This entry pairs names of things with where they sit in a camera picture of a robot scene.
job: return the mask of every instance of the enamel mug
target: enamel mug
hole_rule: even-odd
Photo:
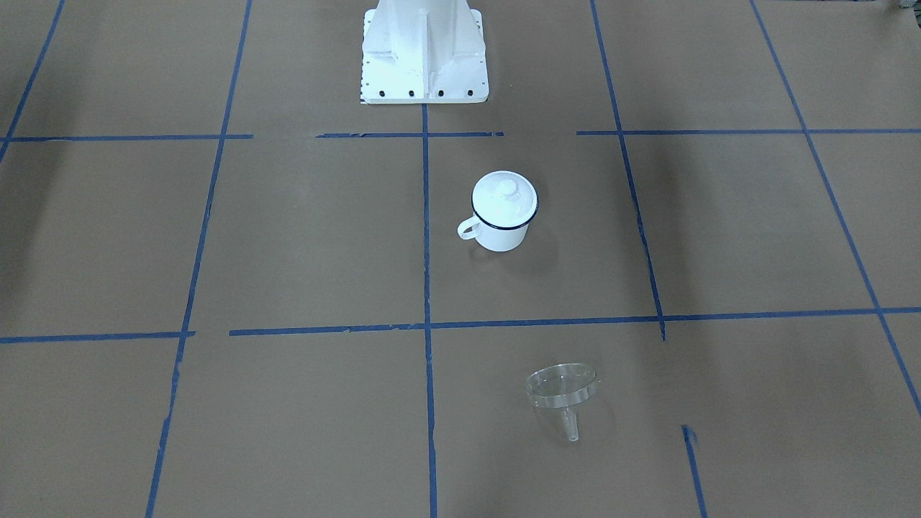
[[[458,226],[463,240],[476,239],[486,250],[508,252],[524,241],[537,214],[537,191],[512,171],[493,171],[473,187],[473,216]]]

